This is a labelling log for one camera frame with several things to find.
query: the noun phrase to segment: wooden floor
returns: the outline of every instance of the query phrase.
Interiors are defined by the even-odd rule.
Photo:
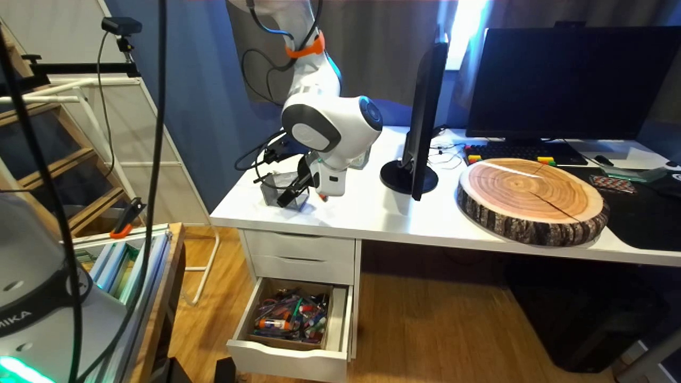
[[[210,244],[210,239],[190,239],[187,263],[202,264]],[[228,358],[225,340],[254,289],[237,234],[225,237],[202,300],[190,307],[197,279],[186,275],[170,354],[191,382],[210,383],[215,362]],[[609,373],[572,374],[556,368],[513,294],[503,284],[470,275],[454,282],[420,279],[389,275],[380,263],[372,264],[372,272],[362,275],[358,343],[352,382],[613,382]],[[243,374],[241,382],[285,379]]]

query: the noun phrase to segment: desk drawer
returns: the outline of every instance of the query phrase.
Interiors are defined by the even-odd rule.
[[[356,241],[243,233],[255,277],[356,286]]]
[[[249,320],[271,279],[257,279],[249,307],[241,318],[237,335],[228,340],[239,373],[276,374],[304,382],[344,382],[352,339],[352,287],[335,287],[327,308],[327,335],[324,349],[280,349],[249,340]]]

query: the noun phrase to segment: white desk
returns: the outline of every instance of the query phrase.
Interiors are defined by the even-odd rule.
[[[400,129],[386,129],[372,148],[370,161],[364,170],[350,170],[346,194],[321,203],[314,192],[299,212],[267,207],[255,175],[246,172],[235,189],[213,212],[213,224],[239,227],[243,234],[244,253],[255,279],[299,279],[299,282],[330,282],[350,287],[353,298],[352,324],[343,343],[346,349],[330,355],[314,355],[314,362],[304,366],[291,365],[307,358],[304,354],[287,354],[280,349],[263,349],[254,343],[241,343],[243,326],[230,340],[230,351],[241,370],[271,373],[302,379],[344,379],[339,365],[330,359],[353,358],[358,300],[360,300],[360,264],[364,241],[436,244],[456,250],[503,252],[519,255],[547,255],[623,264],[654,264],[681,266],[681,253],[634,250],[622,242],[609,227],[587,244],[578,247],[531,247],[506,241],[494,233],[483,230],[469,220],[456,205],[456,186],[463,161],[431,161],[438,172],[435,192],[424,194],[421,203],[396,194],[380,183],[380,167],[400,157],[405,133]],[[664,157],[633,143],[574,143],[587,157],[607,154],[614,167],[627,168],[658,168]],[[290,157],[262,172],[278,170],[294,172],[298,157]]]

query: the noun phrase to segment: small items in drawer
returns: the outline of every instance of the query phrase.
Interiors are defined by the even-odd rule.
[[[287,349],[324,349],[331,286],[271,282],[251,310],[249,339]]]

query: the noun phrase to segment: computer monitor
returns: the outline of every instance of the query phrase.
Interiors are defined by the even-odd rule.
[[[681,29],[487,31],[467,136],[634,138]]]
[[[444,35],[438,35],[428,46],[420,63],[411,129],[405,140],[402,157],[388,161],[380,168],[384,186],[400,194],[411,194],[412,201],[421,201],[421,194],[431,192],[438,183],[438,175],[428,168],[428,148],[435,134],[447,49],[450,41]]]

